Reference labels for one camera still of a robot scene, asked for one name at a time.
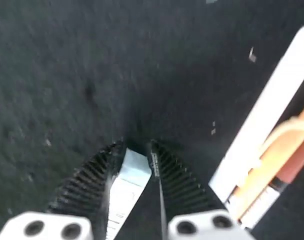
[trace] brown strip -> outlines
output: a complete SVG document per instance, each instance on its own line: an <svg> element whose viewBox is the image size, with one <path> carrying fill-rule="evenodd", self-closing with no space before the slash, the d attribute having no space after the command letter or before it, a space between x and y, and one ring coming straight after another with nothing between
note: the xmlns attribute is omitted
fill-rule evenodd
<svg viewBox="0 0 304 240"><path fill-rule="evenodd" d="M300 170L304 167L304 142L293 153L293 155L287 160L284 166L277 173L277 177L290 184L298 175Z"/></svg>

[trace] orange tube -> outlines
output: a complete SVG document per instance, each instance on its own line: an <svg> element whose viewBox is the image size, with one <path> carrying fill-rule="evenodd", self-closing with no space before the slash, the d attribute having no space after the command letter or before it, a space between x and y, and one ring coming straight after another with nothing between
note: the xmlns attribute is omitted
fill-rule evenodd
<svg viewBox="0 0 304 240"><path fill-rule="evenodd" d="M297 118L304 126L304 110ZM231 214L237 219L245 213L262 190L288 161L304 141L304 128L290 128L281 134L261 156L261 166L250 171L242 187L237 187L231 196Z"/></svg>

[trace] screw hole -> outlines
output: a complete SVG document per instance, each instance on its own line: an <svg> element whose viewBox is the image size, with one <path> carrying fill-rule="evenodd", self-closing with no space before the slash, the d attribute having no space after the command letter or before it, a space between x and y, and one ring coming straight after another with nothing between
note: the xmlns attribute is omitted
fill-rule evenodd
<svg viewBox="0 0 304 240"><path fill-rule="evenodd" d="M227 229L227 228L232 227L231 220L225 216L221 216L221 215L216 216L213 218L212 221L213 221L214 226L216 226L217 228L220 228L220 229Z"/></svg>
<svg viewBox="0 0 304 240"><path fill-rule="evenodd" d="M33 222L30 222L26 228L24 229L24 233L26 236L35 236L37 234L39 234L42 229L44 227L44 222L42 221L33 221Z"/></svg>
<svg viewBox="0 0 304 240"><path fill-rule="evenodd" d="M190 221L181 221L176 228L180 234L195 234L197 232L196 227Z"/></svg>
<svg viewBox="0 0 304 240"><path fill-rule="evenodd" d="M62 230L62 238L65 240L76 239L81 233L81 227L79 224L72 223L65 226Z"/></svg>

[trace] orange object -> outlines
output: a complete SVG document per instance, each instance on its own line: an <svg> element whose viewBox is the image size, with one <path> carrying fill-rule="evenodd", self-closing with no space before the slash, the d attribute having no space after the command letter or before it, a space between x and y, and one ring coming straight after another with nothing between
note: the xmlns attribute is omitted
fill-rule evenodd
<svg viewBox="0 0 304 240"><path fill-rule="evenodd" d="M291 118L278 126L275 132L281 132L281 134L269 144L269 147L261 155L261 166L252 169L245 180L245 184L242 187L237 187L229 198L230 213L237 219L241 218L262 190L304 142L304 110L298 118Z"/></svg>

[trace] black fabric surface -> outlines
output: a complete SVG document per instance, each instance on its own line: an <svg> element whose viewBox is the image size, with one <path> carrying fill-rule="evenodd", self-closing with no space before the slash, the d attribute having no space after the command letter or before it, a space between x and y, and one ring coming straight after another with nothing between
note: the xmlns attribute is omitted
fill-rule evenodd
<svg viewBox="0 0 304 240"><path fill-rule="evenodd" d="M0 229L122 136L180 143L206 184L302 25L304 0L0 0ZM124 239L155 239L152 199ZM304 170L253 234L304 239Z"/></svg>

